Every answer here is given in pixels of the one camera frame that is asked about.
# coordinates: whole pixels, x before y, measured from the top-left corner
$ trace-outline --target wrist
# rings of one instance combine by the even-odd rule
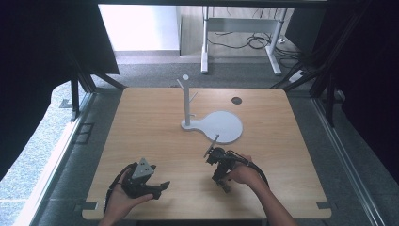
[[[250,183],[247,184],[249,188],[255,192],[256,195],[263,194],[264,192],[269,192],[270,188],[267,183],[262,178],[257,178],[256,180],[252,180]]]

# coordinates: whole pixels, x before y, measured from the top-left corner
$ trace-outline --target human hand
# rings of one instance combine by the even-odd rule
[[[129,169],[122,174],[118,183],[115,185],[109,197],[103,219],[100,221],[100,226],[114,225],[116,222],[125,218],[135,206],[153,198],[152,194],[147,194],[136,199],[131,199],[126,195],[121,187],[121,183],[128,170]]]
[[[241,156],[243,156],[246,160],[252,162],[252,158],[250,155],[241,154]],[[233,179],[235,182],[239,184],[246,184],[251,188],[255,188],[255,186],[265,184],[264,180],[255,169],[248,167],[241,162],[236,162],[233,170],[231,170],[224,179]]]

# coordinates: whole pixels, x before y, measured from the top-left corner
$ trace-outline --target black curtain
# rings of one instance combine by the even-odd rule
[[[0,8],[0,27],[3,178],[76,63],[87,74],[119,70],[97,5],[9,1]]]
[[[335,66],[343,111],[399,183],[399,16],[373,0]]]

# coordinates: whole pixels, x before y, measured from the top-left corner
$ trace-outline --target table surface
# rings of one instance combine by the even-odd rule
[[[215,145],[252,156],[265,173],[271,190],[294,218],[329,218],[330,209],[319,209],[327,198],[316,174],[285,92],[281,89],[190,89],[193,119],[217,110],[228,110],[242,121],[240,138],[229,145]],[[231,99],[240,97],[235,105]],[[216,165],[205,163],[211,145],[204,134],[185,131],[183,91],[180,88],[128,88],[112,123],[104,151],[88,193],[95,210],[84,210],[86,219],[103,216],[104,195],[120,171],[145,157],[156,165],[147,185],[170,181],[159,200],[134,208],[134,219],[232,219],[265,218],[262,206],[245,185],[230,182],[225,194],[211,179]]]

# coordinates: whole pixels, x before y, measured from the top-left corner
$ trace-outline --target white stand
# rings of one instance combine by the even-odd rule
[[[200,131],[210,140],[217,138],[217,143],[228,144],[237,140],[243,133],[243,123],[234,114],[229,111],[215,111],[207,115],[202,120],[192,121],[190,118],[190,102],[197,95],[189,98],[188,75],[183,75],[183,83],[177,80],[184,93],[184,114],[185,119],[182,120],[181,126],[187,131]]]
[[[205,7],[203,18],[203,41],[202,53],[200,62],[201,73],[208,73],[208,32],[209,31],[224,31],[224,32],[260,32],[273,33],[272,42],[270,46],[266,46],[267,56],[272,64],[275,75],[281,75],[281,69],[274,56],[279,33],[284,24],[285,14],[287,8],[283,8],[278,20],[267,19],[234,19],[234,18],[209,18],[209,7]]]

